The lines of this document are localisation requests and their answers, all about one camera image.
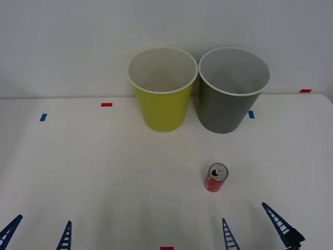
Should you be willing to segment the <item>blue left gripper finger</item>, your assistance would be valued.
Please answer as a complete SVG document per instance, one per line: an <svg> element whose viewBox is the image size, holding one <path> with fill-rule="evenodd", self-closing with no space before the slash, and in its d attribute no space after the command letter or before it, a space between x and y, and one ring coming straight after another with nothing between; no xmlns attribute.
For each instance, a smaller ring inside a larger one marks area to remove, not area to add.
<svg viewBox="0 0 333 250"><path fill-rule="evenodd" d="M56 247L56 250L70 250L71 240L72 240L72 222L69 220L61 236L61 239Z"/></svg>
<svg viewBox="0 0 333 250"><path fill-rule="evenodd" d="M9 244L10 239L12 238L14 232L16 231L19 223L21 222L23 216L18 215L11 223L9 223L1 232L0 232L0 250L5 250Z"/></svg>

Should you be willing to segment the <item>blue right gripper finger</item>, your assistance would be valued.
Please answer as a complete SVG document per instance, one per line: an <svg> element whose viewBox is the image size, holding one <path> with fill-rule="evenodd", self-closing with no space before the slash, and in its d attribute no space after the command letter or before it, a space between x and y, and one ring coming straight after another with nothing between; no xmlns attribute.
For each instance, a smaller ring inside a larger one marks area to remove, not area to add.
<svg viewBox="0 0 333 250"><path fill-rule="evenodd" d="M283 219L276 211L274 211L265 202L262 203L262 207L270 218L275 230L280 236L284 246L288 247L288 242L299 241L300 243L305 241L304 236L293 228L285 219Z"/></svg>
<svg viewBox="0 0 333 250"><path fill-rule="evenodd" d="M222 219L223 226L223 237L226 250L239 250L239 245L237 244L226 220Z"/></svg>

